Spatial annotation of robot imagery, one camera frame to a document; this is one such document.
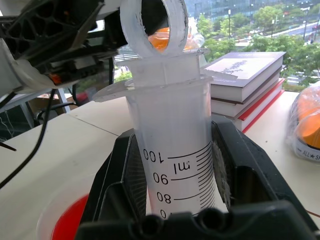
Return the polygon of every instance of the white table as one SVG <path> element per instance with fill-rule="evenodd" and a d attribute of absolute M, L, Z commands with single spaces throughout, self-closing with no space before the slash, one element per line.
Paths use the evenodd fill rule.
<path fill-rule="evenodd" d="M 303 206 L 319 214 L 319 165 L 298 159 L 282 142 L 286 116 L 296 95 L 285 92 L 247 135 L 266 150 Z M 275 117 L 283 122 L 275 125 Z M 0 190 L 0 239 L 35 240 L 40 214 L 57 190 L 72 179 L 96 173 L 117 136 L 132 127 L 124 98 L 90 102 L 51 120 L 39 152 Z M 17 152 L 0 148 L 0 181 L 30 153 L 39 132 L 36 127 L 7 141 Z M 313 219 L 320 227 L 320 218 Z"/>

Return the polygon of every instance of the wire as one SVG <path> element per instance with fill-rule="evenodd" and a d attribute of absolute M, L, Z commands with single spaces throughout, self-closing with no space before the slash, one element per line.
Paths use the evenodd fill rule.
<path fill-rule="evenodd" d="M 51 96 L 49 98 L 49 103 L 45 111 L 45 116 L 44 116 L 44 122 L 42 125 L 42 129 L 38 138 L 38 141 L 36 142 L 36 145 L 30 155 L 9 175 L 7 176 L 1 183 L 0 183 L 0 189 L 2 189 L 11 179 L 13 179 L 30 161 L 31 159 L 36 155 L 37 151 L 39 150 L 39 147 L 44 139 L 46 128 L 47 128 L 47 123 L 49 120 L 49 112 L 50 108 L 54 99 L 56 90 L 52 89 L 51 91 Z"/>
<path fill-rule="evenodd" d="M 11 135 L 11 138 L 14 137 L 14 135 L 11 133 L 11 131 L 9 130 L 8 126 L 2 121 L 2 118 L 0 117 L 0 122 L 2 125 L 4 125 L 6 127 L 6 129 L 8 130 L 9 134 Z"/>
<path fill-rule="evenodd" d="M 10 121 L 10 118 L 9 118 L 9 115 L 8 115 L 8 112 L 7 111 L 5 111 L 4 112 L 5 113 L 5 115 L 6 115 L 6 118 L 8 119 L 8 122 L 9 122 L 9 124 L 10 124 L 10 126 L 11 126 L 11 128 L 12 128 L 12 135 L 14 136 L 15 135 L 15 128 L 14 128 L 14 126 L 12 125 L 12 123 L 11 123 L 11 121 Z"/>
<path fill-rule="evenodd" d="M 6 96 L 6 98 L 2 102 L 0 102 L 0 109 L 2 109 L 8 102 L 10 102 L 10 100 L 13 99 L 15 95 L 17 94 L 11 92 L 8 96 Z"/>

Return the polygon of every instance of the stack of books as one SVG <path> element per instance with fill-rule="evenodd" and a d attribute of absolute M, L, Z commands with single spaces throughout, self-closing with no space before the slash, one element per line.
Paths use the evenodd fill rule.
<path fill-rule="evenodd" d="M 285 52 L 231 52 L 204 66 L 213 77 L 211 112 L 230 118 L 246 132 L 283 93 Z"/>

